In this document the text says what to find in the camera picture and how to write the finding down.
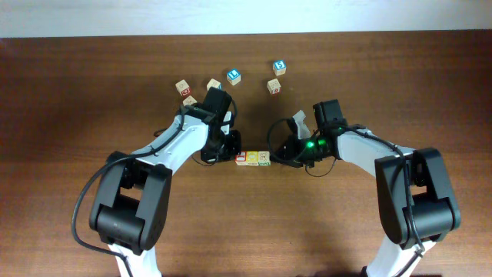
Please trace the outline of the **red I wooden block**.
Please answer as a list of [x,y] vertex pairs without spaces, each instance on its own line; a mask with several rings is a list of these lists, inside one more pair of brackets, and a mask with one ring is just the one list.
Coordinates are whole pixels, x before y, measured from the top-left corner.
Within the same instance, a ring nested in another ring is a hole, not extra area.
[[235,157],[235,163],[237,165],[247,165],[247,153],[245,151],[240,151]]

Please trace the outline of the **yellow O wooden block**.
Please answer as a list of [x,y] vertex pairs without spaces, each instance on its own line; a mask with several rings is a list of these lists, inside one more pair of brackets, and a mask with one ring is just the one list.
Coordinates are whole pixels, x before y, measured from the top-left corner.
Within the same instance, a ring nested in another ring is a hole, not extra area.
[[246,163],[249,166],[259,166],[258,151],[247,151]]

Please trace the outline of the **green R wooden block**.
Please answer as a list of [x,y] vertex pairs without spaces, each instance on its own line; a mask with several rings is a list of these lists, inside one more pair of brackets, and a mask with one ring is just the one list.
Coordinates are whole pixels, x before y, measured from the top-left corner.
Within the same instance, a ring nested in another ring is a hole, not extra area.
[[258,165],[259,166],[270,166],[270,152],[269,151],[259,151],[258,152]]

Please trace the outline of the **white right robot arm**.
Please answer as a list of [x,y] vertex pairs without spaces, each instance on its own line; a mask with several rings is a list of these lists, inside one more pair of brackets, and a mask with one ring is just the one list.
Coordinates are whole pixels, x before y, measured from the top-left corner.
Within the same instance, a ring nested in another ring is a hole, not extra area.
[[377,137],[341,118],[318,125],[305,138],[299,127],[278,149],[274,162],[309,167],[327,157],[356,165],[376,179],[385,236],[362,276],[409,276],[424,254],[461,224],[460,209],[441,153],[412,149]]

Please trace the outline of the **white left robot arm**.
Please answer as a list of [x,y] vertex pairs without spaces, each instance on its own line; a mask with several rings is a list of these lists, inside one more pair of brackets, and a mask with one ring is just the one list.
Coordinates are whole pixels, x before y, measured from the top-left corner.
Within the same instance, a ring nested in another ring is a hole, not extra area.
[[123,276],[159,276],[155,244],[165,226],[171,180],[194,153],[204,165],[232,160],[241,149],[233,128],[237,111],[227,104],[195,103],[179,108],[168,128],[131,154],[113,152],[88,180],[98,190],[89,226],[107,248],[91,250],[113,255]]

